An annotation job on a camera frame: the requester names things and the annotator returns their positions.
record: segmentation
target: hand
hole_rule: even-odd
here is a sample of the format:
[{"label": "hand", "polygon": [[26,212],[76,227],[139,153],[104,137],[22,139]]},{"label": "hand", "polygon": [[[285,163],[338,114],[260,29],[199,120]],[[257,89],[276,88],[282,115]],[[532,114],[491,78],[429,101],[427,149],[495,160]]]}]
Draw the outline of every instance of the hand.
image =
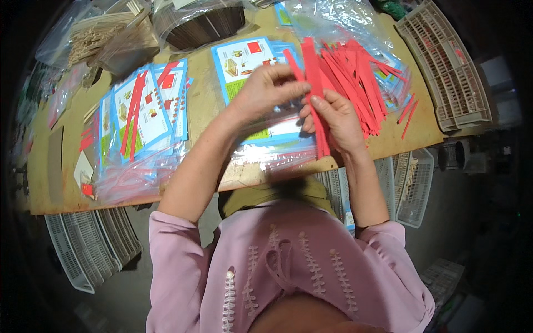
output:
[{"label": "hand", "polygon": [[272,112],[275,106],[301,98],[309,91],[309,83],[294,80],[290,66],[261,66],[246,80],[227,109],[234,112],[244,126]]},{"label": "hand", "polygon": [[[328,123],[332,144],[338,152],[353,153],[365,148],[361,124],[349,100],[330,89],[324,89],[324,99],[311,96],[310,100],[315,111]],[[305,104],[300,111],[300,117],[305,119],[302,130],[313,133],[315,128],[309,101],[304,99],[302,102]]]}]

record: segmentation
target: wooden table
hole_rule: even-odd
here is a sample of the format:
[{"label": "wooden table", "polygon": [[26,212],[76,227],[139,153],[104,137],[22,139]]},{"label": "wooden table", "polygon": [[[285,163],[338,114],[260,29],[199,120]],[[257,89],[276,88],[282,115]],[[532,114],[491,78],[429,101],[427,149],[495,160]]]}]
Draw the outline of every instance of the wooden table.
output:
[{"label": "wooden table", "polygon": [[[370,154],[374,159],[395,155],[442,142],[442,133],[435,120],[433,103],[424,83],[424,79],[415,63],[414,58],[401,37],[393,27],[393,20],[386,14],[380,14],[379,18],[384,29],[390,35],[394,44],[394,53],[407,65],[412,75],[411,92],[416,93],[419,99],[418,107],[409,125],[405,140],[401,134],[405,122],[398,126],[397,116],[388,117],[382,123],[383,129],[378,137],[371,137],[367,141]],[[256,15],[256,25],[248,33],[225,40],[229,42],[235,39],[243,39],[253,36],[268,36],[270,39],[280,39],[294,42],[297,39],[290,29],[279,28],[274,8],[260,10]],[[170,56],[168,53],[160,53],[155,56],[155,63],[165,63],[169,60],[179,59],[178,56]],[[224,102],[221,97],[221,89],[215,73],[211,49],[204,47],[187,55],[189,77],[195,79],[188,93],[188,118],[189,138],[194,144],[207,124],[223,109]],[[100,80],[89,90],[80,89],[72,98],[70,107],[55,125],[54,129],[64,126],[62,148],[62,178],[54,180],[62,184],[62,202],[52,202],[49,195],[48,178],[48,138],[51,134],[47,126],[47,111],[49,104],[41,105],[33,122],[35,131],[34,144],[28,157],[28,182],[29,200],[20,200],[22,209],[29,209],[31,214],[56,214],[66,212],[79,212],[91,209],[109,208],[108,205],[84,198],[76,184],[73,172],[79,156],[80,134],[83,131],[83,117],[85,113],[97,103],[108,91],[111,83],[111,75],[103,72]],[[298,175],[313,174],[338,168],[336,160],[329,156],[305,165],[295,172],[284,174],[283,178],[296,177]],[[219,191],[242,188],[267,182],[269,175],[262,172],[258,164],[238,166],[230,164],[222,178]],[[159,201],[160,197],[143,198],[123,202],[120,206],[141,204]]]}]

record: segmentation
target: pink shirt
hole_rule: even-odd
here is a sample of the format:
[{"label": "pink shirt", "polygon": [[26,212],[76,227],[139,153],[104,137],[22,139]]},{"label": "pink shirt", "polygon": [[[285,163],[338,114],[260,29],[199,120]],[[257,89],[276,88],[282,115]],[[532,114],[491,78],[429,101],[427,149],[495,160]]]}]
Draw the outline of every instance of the pink shirt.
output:
[{"label": "pink shirt", "polygon": [[247,332],[272,301],[294,292],[391,332],[422,332],[433,316],[433,297],[397,222],[368,227],[354,239],[325,210],[278,200],[236,212],[220,229],[209,264],[195,225],[150,215],[147,332]]}]

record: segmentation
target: embroidered pattern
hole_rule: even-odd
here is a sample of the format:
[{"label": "embroidered pattern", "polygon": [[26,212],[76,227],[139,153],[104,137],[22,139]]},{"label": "embroidered pattern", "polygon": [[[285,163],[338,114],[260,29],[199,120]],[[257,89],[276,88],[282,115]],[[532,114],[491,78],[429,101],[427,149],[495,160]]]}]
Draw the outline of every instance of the embroidered pattern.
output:
[{"label": "embroidered pattern", "polygon": [[[279,245],[278,230],[276,228],[276,225],[273,223],[270,225],[270,235],[268,236],[268,244],[273,249],[275,249]],[[278,263],[276,262],[275,258],[273,259],[273,262],[272,262],[272,268],[274,270],[278,269]]]},{"label": "embroidered pattern", "polygon": [[313,290],[313,293],[319,296],[324,296],[326,290],[322,288],[322,286],[324,285],[324,281],[322,281],[323,275],[322,273],[320,273],[321,268],[311,255],[311,251],[309,250],[308,244],[309,240],[305,236],[305,232],[300,232],[298,238],[300,240],[300,244],[302,245],[301,250],[305,255],[305,259],[307,260],[307,267],[309,267],[309,271],[313,273],[311,280],[313,281],[313,287],[316,288],[315,290]]},{"label": "embroidered pattern", "polygon": [[226,285],[224,289],[224,310],[222,311],[222,331],[224,333],[232,333],[233,315],[235,311],[235,274],[232,271],[226,272]]},{"label": "embroidered pattern", "polygon": [[270,235],[268,237],[268,244],[270,247],[275,248],[279,244],[278,230],[275,224],[270,225]]},{"label": "embroidered pattern", "polygon": [[255,296],[252,295],[254,289],[250,288],[250,280],[252,279],[252,274],[257,266],[257,249],[257,246],[248,247],[248,279],[246,280],[246,284],[243,289],[243,295],[245,302],[244,308],[248,309],[249,316],[253,315],[255,313],[255,309],[259,306],[255,301]]},{"label": "embroidered pattern", "polygon": [[329,255],[332,257],[332,265],[337,272],[338,280],[341,283],[341,289],[346,297],[346,303],[348,304],[348,311],[355,312],[358,310],[357,303],[355,302],[355,296],[353,295],[352,286],[350,281],[346,278],[346,273],[344,273],[344,267],[341,261],[341,257],[338,255],[338,252],[335,249],[329,250]]}]

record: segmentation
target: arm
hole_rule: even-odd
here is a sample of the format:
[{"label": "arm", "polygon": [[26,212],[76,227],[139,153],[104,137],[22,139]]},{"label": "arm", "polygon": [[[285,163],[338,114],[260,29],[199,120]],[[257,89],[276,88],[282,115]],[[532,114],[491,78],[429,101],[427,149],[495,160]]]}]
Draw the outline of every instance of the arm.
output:
[{"label": "arm", "polygon": [[[341,153],[346,166],[350,207],[356,225],[365,228],[388,221],[389,212],[379,187],[376,167],[366,150],[361,125],[352,103],[329,89],[324,89],[324,99],[312,96],[310,102],[328,123],[331,142]],[[300,111],[300,116],[305,118],[302,130],[312,133],[314,124],[310,113],[311,108],[306,105]]]},{"label": "arm", "polygon": [[196,222],[207,207],[222,165],[240,129],[307,93],[306,82],[287,81],[289,66],[256,69],[228,107],[207,126],[171,179],[158,211]]}]

